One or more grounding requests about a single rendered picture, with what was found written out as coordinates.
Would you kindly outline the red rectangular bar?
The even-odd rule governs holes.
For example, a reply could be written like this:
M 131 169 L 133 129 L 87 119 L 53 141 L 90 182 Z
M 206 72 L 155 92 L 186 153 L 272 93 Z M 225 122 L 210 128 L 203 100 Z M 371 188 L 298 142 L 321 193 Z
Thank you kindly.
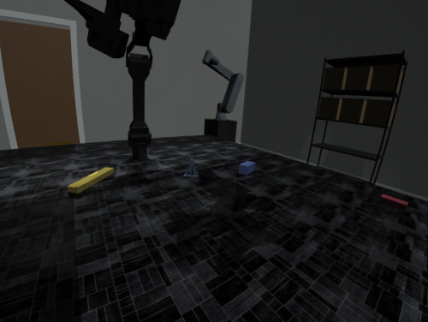
M 408 202 L 400 200 L 400 199 L 396 199 L 392 196 L 388 196 L 386 194 L 382 194 L 381 195 L 381 199 L 380 202 L 383 202 L 384 204 L 388 204 L 390 206 L 393 206 L 395 208 L 399 208 L 401 210 L 406 210 L 407 209 L 407 204 Z

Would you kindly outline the small blue block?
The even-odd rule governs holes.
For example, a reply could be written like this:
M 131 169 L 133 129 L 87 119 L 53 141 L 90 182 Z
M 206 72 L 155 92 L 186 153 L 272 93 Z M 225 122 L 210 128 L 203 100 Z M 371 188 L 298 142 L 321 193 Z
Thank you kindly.
M 249 175 L 250 173 L 255 171 L 255 164 L 254 162 L 251 161 L 246 161 L 242 164 L 239 164 L 239 172 L 242 175 Z

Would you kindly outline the yellow bar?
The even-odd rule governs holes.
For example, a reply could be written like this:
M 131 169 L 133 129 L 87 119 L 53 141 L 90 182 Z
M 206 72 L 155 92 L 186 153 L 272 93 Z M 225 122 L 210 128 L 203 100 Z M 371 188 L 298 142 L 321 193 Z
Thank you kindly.
M 103 168 L 101 170 L 92 173 L 91 175 L 80 179 L 79 181 L 72 183 L 67 186 L 67 190 L 70 193 L 81 193 L 86 188 L 91 187 L 95 183 L 102 181 L 107 176 L 115 173 L 115 169 L 113 168 Z

